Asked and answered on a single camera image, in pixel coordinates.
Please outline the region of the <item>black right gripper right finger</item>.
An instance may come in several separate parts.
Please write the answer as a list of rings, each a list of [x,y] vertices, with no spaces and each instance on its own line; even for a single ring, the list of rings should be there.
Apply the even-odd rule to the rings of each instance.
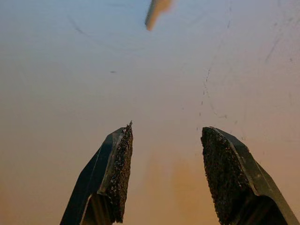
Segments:
[[[203,127],[205,175],[222,225],[298,225],[272,177],[235,136]]]

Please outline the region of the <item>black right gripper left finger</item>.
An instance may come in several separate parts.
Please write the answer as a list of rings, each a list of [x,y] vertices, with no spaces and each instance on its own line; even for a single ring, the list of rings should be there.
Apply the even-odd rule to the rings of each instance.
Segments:
[[[60,224],[123,223],[133,153],[132,124],[110,133],[81,171]]]

